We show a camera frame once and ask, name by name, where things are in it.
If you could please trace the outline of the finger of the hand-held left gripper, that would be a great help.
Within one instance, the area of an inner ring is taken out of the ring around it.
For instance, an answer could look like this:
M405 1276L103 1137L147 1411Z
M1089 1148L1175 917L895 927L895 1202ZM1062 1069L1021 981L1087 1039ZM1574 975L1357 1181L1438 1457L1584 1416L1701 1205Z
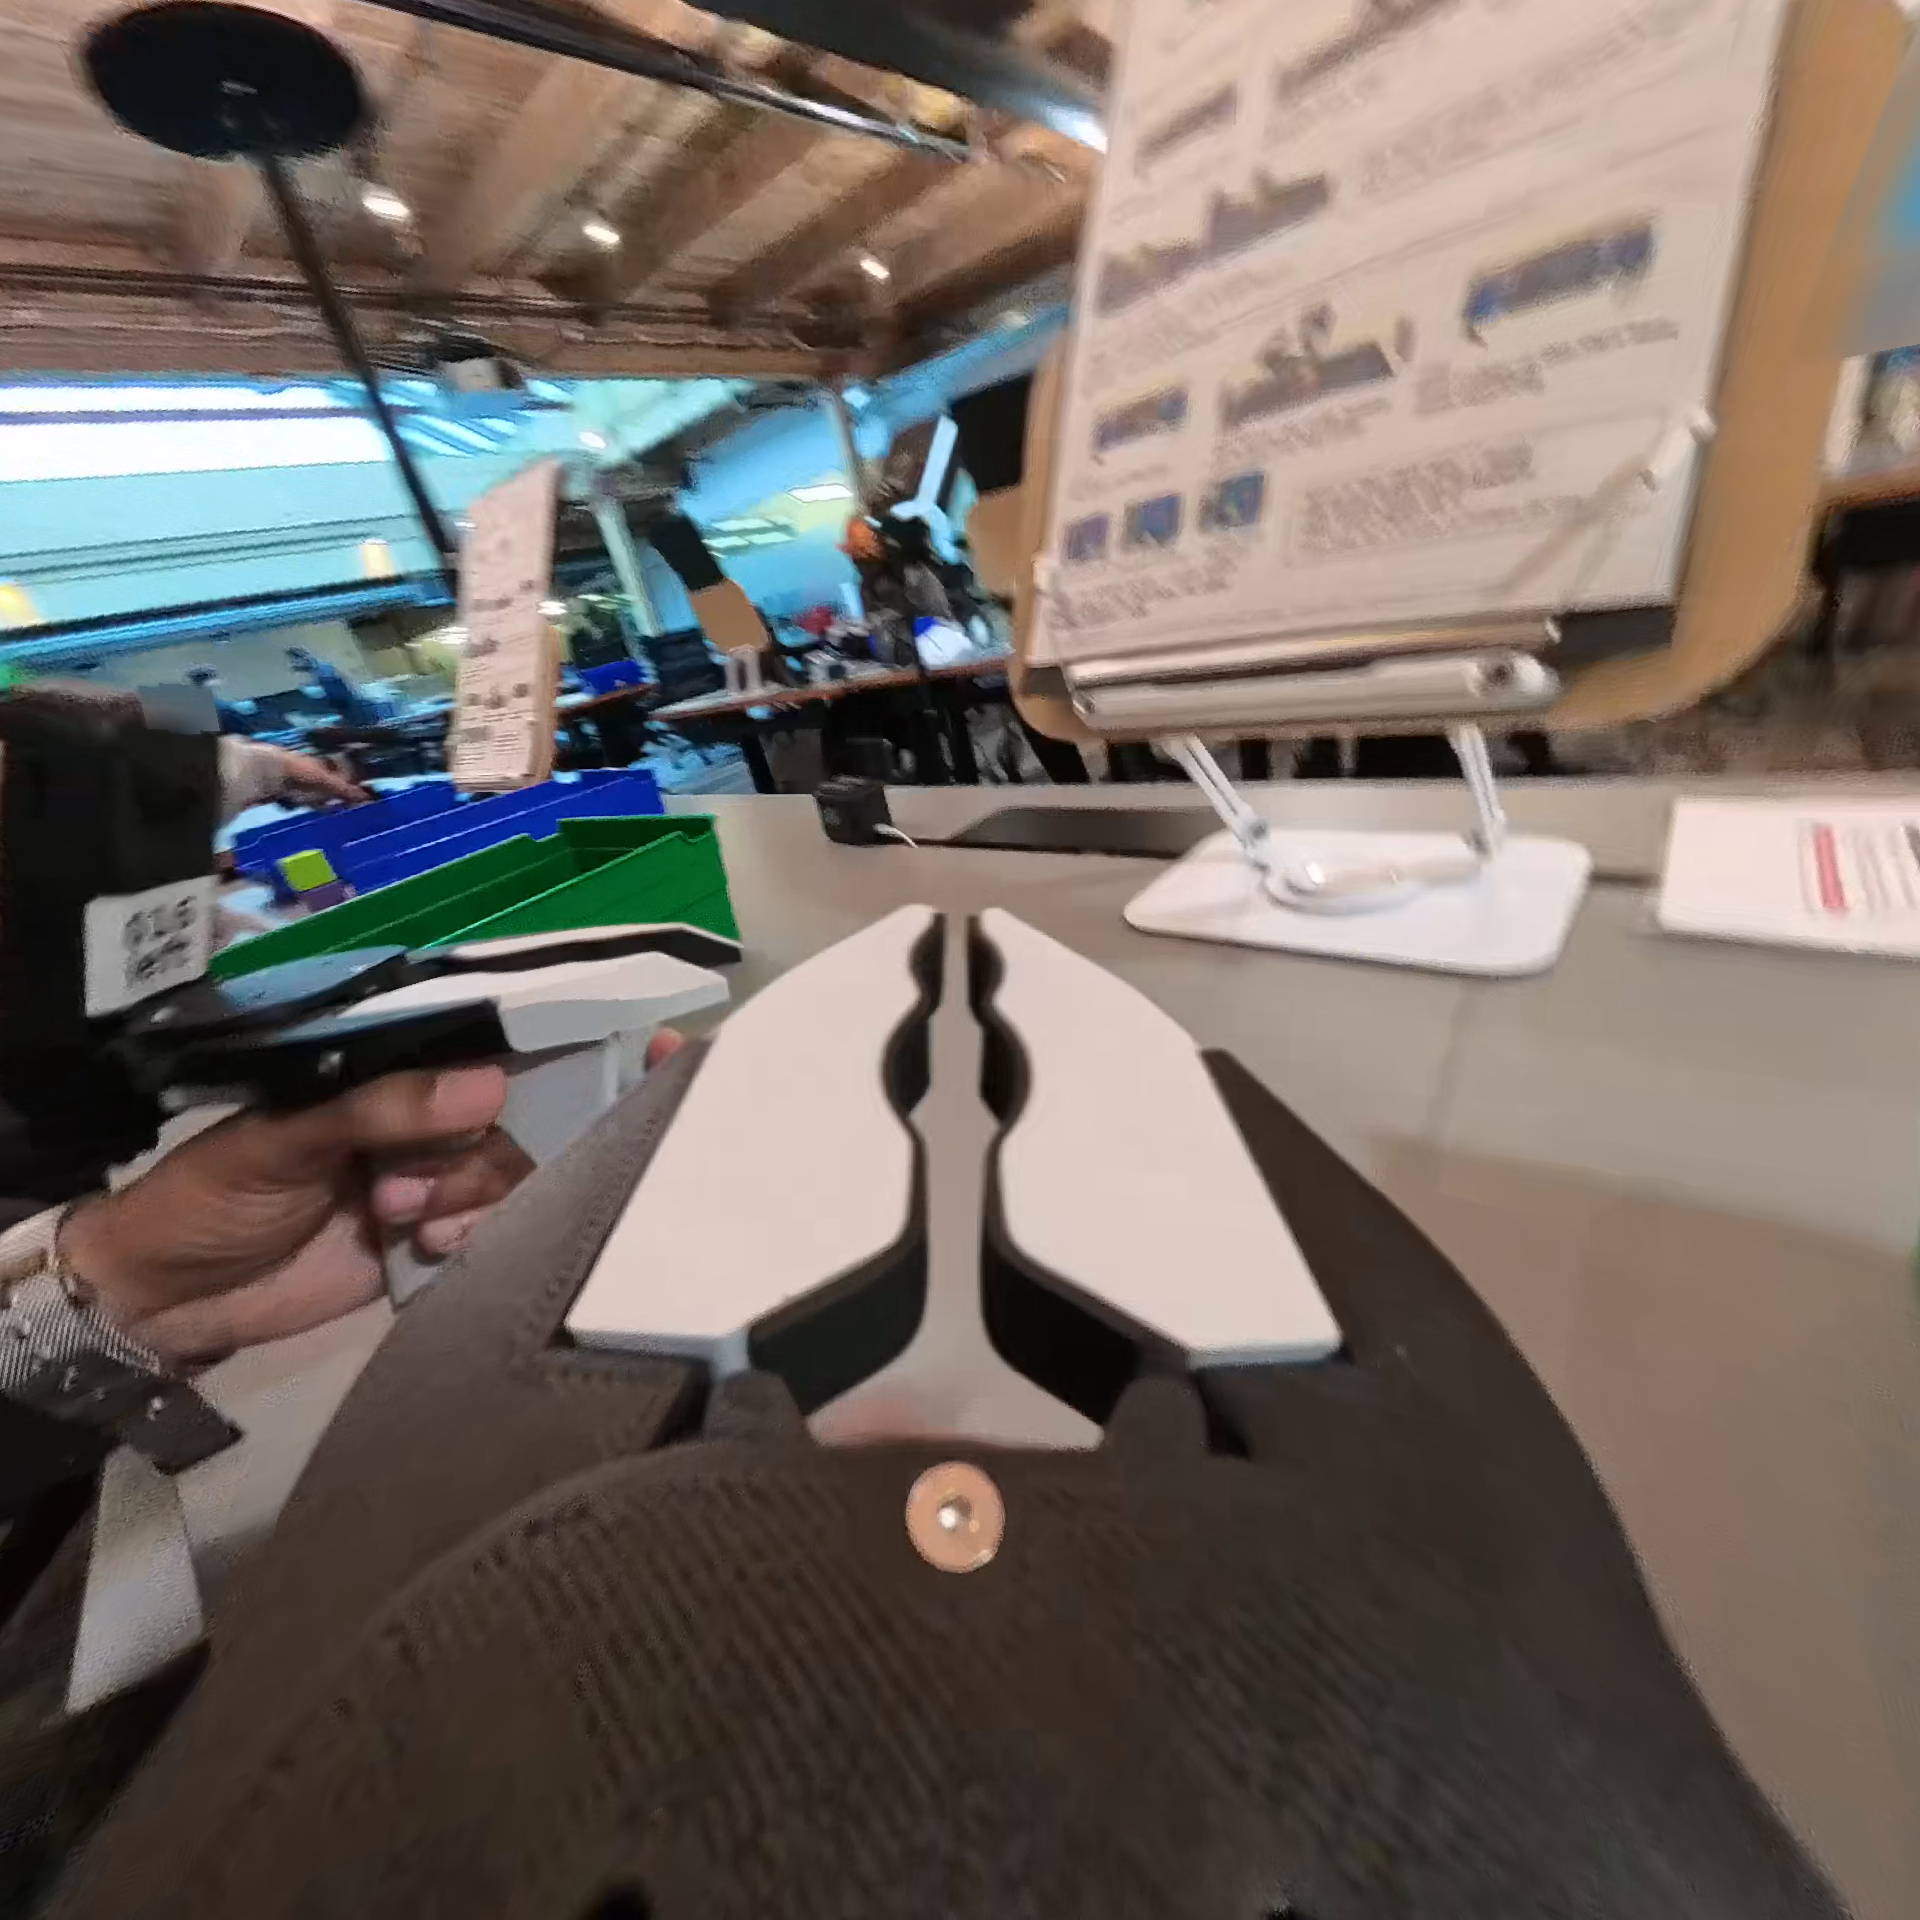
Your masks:
M510 975L558 969L657 953L697 969L727 969L740 961L740 943L689 923L621 923L564 928L489 943L411 949L411 976Z
M620 956L439 976L361 1001L341 1025L350 1044L390 1041L493 1058L613 1041L727 1001L721 971L675 956Z

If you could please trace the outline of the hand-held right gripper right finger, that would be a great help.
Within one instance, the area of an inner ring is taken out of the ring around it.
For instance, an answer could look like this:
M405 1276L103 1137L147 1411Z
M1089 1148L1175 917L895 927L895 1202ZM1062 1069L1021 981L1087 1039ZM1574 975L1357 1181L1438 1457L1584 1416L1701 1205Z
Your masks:
M1020 1373L1207 1373L1341 1332L1205 1051L1149 997L989 907L966 930L980 1311Z

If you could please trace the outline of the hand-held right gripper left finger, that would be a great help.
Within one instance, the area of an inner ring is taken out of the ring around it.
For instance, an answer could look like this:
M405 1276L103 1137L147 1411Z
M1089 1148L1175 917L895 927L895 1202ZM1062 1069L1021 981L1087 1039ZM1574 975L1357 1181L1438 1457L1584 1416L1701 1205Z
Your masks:
M904 1353L943 939L903 906L721 1023L567 1311L574 1346L708 1378L872 1378Z

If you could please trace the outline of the green plastic bin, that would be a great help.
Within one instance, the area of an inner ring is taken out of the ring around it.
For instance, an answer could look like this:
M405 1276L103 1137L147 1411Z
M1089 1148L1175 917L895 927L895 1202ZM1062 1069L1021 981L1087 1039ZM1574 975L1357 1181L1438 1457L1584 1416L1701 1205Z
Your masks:
M611 927L684 923L739 943L711 813L561 820L216 951L207 976L371 947L440 949Z

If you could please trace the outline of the person's left hand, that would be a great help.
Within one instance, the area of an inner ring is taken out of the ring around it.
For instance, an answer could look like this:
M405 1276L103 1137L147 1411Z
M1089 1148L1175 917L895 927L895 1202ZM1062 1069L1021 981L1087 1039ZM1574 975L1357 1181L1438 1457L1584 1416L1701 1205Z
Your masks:
M456 1255L532 1170L497 1066L396 1072L301 1111L239 1111L67 1216L103 1314L175 1368L321 1328L382 1297L384 1250Z

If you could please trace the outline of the blue plastic bin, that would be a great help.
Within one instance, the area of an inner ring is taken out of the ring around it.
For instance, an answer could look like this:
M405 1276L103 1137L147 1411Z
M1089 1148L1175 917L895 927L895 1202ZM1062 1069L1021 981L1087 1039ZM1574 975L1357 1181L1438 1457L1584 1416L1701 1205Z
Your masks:
M567 820L660 813L662 791L647 770L587 770L487 799L423 779L358 808L309 810L241 831L230 865L289 906L315 887L295 879L307 855L321 857L350 897L365 897L513 836L549 836Z

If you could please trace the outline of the printed instruction board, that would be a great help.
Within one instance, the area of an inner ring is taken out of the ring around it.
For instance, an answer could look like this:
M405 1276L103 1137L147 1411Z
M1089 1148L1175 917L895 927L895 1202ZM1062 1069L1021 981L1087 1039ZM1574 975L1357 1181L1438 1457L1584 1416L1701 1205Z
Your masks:
M1072 743L1616 730L1809 594L1899 4L1124 4L1027 423Z
M559 463L542 457L469 507L459 565L464 634L447 715L447 777L465 796L552 776L559 639L552 586Z

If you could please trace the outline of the cardboard board on stand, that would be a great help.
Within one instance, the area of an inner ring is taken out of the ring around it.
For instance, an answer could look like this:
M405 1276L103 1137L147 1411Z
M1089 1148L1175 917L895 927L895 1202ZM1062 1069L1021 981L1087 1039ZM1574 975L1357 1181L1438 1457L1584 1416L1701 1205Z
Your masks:
M687 593L687 605L721 664L731 698L757 698L777 687L767 666L772 639L744 591L731 581Z

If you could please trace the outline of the wooden background desk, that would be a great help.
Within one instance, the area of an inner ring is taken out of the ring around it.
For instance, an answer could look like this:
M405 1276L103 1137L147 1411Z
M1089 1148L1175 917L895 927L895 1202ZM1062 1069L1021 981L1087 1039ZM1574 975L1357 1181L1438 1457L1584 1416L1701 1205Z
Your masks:
M717 741L739 751L748 767L752 794L775 799L783 794L765 759L763 741L782 732L820 732L828 715L847 701L910 701L916 724L911 739L936 739L907 757L918 770L918 784L980 784L980 770L969 732L969 713L977 707L1007 707L1012 698L1014 655L1007 650L971 655L936 667L881 667L864 664L841 680L807 687L715 691L695 699L660 705L649 720L667 733L695 745Z

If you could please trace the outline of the white tablet stand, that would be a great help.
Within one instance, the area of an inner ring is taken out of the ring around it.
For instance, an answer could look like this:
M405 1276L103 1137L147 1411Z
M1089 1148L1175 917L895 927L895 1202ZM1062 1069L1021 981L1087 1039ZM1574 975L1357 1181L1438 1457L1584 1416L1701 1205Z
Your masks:
M1385 969L1510 978L1564 951L1591 855L1512 834L1491 728L1548 712L1561 619L1473 616L1373 631L1173 641L1047 639L1079 723L1163 747L1220 832L1126 907L1134 930ZM1214 739L1439 733L1468 791L1452 832L1283 827L1225 773Z

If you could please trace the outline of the metal mesh wristwatch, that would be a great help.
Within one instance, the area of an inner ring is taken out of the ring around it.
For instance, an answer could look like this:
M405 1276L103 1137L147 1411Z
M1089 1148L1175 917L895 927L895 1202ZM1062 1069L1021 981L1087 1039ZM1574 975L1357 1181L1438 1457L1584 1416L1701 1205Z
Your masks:
M63 1255L68 1215L47 1207L4 1227L4 1403L131 1450L164 1474L237 1447L237 1425L101 1307Z

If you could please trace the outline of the printed paper sheet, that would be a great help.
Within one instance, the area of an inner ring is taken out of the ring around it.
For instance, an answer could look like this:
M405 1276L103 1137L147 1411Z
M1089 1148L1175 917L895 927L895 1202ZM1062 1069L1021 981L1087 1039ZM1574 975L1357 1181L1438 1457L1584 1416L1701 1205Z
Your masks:
M1654 923L1681 939L1911 963L1917 801L1678 801Z

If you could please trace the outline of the black ceiling pole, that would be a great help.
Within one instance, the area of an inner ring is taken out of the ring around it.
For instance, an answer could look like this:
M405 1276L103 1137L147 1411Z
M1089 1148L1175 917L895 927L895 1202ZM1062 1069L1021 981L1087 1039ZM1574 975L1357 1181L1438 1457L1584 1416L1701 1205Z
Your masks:
M350 57L318 27L241 4L142 4L87 33L79 61L112 122L189 161L259 175L327 335L361 379L423 537L446 583L456 545L424 489L382 377L320 252L295 181L301 161L348 149L368 122Z

